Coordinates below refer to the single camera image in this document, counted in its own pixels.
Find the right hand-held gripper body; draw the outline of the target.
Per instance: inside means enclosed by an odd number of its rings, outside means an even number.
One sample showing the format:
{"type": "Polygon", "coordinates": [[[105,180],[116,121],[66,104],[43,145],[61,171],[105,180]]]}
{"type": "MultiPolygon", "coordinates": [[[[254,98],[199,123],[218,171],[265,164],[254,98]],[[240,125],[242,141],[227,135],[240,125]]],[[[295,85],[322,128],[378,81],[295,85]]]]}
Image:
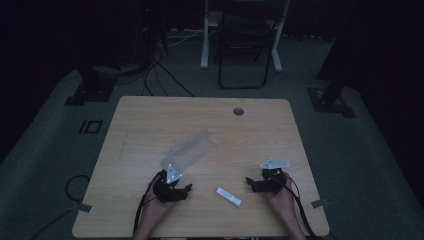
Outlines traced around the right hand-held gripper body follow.
{"type": "Polygon", "coordinates": [[[260,165],[262,180],[255,181],[255,185],[260,188],[260,192],[278,194],[286,183],[283,169],[289,166],[288,162],[270,158],[260,165]]]}

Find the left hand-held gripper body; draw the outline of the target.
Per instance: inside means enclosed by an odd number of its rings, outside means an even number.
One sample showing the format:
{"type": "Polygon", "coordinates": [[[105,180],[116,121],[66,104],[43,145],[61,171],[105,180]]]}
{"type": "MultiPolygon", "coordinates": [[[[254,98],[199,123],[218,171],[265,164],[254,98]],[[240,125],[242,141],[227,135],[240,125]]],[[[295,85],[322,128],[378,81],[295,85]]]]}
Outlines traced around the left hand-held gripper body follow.
{"type": "Polygon", "coordinates": [[[183,189],[175,188],[181,177],[182,175],[171,164],[159,172],[158,179],[153,185],[153,192],[162,203],[176,202],[178,194],[184,193],[183,189]]]}

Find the person's left hand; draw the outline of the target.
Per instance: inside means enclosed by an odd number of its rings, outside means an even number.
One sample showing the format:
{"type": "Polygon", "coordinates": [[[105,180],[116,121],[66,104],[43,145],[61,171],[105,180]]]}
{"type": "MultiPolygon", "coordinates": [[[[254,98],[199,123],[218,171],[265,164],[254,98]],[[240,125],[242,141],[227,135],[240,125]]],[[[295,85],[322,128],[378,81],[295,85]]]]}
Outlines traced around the person's left hand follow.
{"type": "Polygon", "coordinates": [[[152,232],[165,219],[175,205],[175,202],[162,203],[157,199],[153,190],[150,189],[147,195],[147,202],[142,209],[140,229],[144,232],[152,232]]]}

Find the person's right hand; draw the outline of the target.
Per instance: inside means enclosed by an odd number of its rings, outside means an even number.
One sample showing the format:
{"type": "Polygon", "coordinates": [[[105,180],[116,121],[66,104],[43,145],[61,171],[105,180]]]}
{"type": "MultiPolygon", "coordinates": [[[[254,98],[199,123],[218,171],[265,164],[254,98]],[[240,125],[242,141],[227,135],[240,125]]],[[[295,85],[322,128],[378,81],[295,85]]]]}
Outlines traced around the person's right hand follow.
{"type": "Polygon", "coordinates": [[[286,183],[278,194],[266,193],[265,199],[270,204],[277,217],[288,224],[297,221],[295,211],[295,197],[292,192],[292,179],[289,174],[284,174],[286,183]]]}

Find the small white box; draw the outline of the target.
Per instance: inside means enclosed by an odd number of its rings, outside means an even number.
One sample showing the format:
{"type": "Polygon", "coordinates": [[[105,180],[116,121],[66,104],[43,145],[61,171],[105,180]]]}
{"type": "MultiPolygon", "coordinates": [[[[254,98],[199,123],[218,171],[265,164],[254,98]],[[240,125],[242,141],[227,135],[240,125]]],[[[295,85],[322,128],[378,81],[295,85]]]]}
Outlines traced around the small white box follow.
{"type": "Polygon", "coordinates": [[[225,189],[221,187],[218,187],[216,189],[216,193],[236,207],[240,207],[242,204],[242,200],[240,198],[234,196],[233,194],[231,194],[230,192],[226,191],[225,189]]]}

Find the clear plastic bag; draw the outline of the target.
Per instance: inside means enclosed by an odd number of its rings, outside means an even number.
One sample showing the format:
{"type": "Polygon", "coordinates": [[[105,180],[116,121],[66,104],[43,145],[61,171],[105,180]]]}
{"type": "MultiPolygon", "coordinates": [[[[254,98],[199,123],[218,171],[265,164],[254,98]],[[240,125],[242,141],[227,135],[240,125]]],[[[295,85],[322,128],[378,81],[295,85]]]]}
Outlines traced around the clear plastic bag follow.
{"type": "Polygon", "coordinates": [[[207,130],[202,130],[173,147],[169,154],[160,161],[160,166],[167,170],[171,165],[181,173],[185,167],[199,160],[214,148],[215,143],[209,138],[207,130]]]}

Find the black stand base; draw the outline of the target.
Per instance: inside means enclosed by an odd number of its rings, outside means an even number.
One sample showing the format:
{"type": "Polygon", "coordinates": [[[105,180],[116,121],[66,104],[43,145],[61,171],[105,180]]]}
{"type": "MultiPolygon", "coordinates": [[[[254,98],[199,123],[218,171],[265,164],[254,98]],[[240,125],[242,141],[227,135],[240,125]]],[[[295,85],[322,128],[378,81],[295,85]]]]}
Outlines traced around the black stand base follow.
{"type": "Polygon", "coordinates": [[[86,102],[108,102],[117,79],[101,75],[91,66],[77,69],[81,82],[65,106],[83,106],[86,102]]]}
{"type": "Polygon", "coordinates": [[[339,113],[355,118],[352,107],[342,96],[342,90],[350,80],[349,56],[344,41],[336,38],[318,73],[319,79],[329,80],[325,88],[308,87],[307,93],[316,112],[339,113]]]}

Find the black folding chair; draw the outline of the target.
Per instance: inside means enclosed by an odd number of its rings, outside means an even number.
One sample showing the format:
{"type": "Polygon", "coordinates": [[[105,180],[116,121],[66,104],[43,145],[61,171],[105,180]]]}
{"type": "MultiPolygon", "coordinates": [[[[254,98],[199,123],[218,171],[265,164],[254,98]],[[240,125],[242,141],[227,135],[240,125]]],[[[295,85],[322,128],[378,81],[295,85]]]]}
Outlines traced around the black folding chair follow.
{"type": "Polygon", "coordinates": [[[218,84],[222,89],[258,89],[268,80],[271,51],[274,43],[274,29],[285,15],[286,3],[282,0],[229,0],[223,9],[219,26],[216,58],[218,59],[218,84]],[[222,78],[223,57],[230,56],[224,49],[257,49],[255,60],[263,49],[267,50],[263,80],[254,85],[228,85],[222,78]]]}

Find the white desk frame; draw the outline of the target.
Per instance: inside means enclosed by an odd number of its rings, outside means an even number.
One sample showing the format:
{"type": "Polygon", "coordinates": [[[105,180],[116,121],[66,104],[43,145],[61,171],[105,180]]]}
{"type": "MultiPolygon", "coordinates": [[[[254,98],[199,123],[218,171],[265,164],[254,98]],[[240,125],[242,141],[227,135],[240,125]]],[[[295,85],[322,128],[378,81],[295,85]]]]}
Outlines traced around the white desk frame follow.
{"type": "MultiPolygon", "coordinates": [[[[202,42],[202,52],[200,58],[200,68],[202,70],[206,70],[209,66],[209,34],[210,27],[217,27],[219,25],[219,20],[221,17],[221,13],[219,11],[211,11],[209,9],[209,2],[214,0],[202,0],[204,2],[204,10],[203,10],[203,42],[202,42]]],[[[271,49],[271,56],[274,65],[274,70],[276,72],[281,72],[283,70],[283,65],[280,60],[280,55],[278,52],[278,45],[280,42],[280,38],[282,36],[283,27],[285,25],[286,16],[279,21],[276,27],[276,33],[274,37],[274,44],[271,49]]]]}

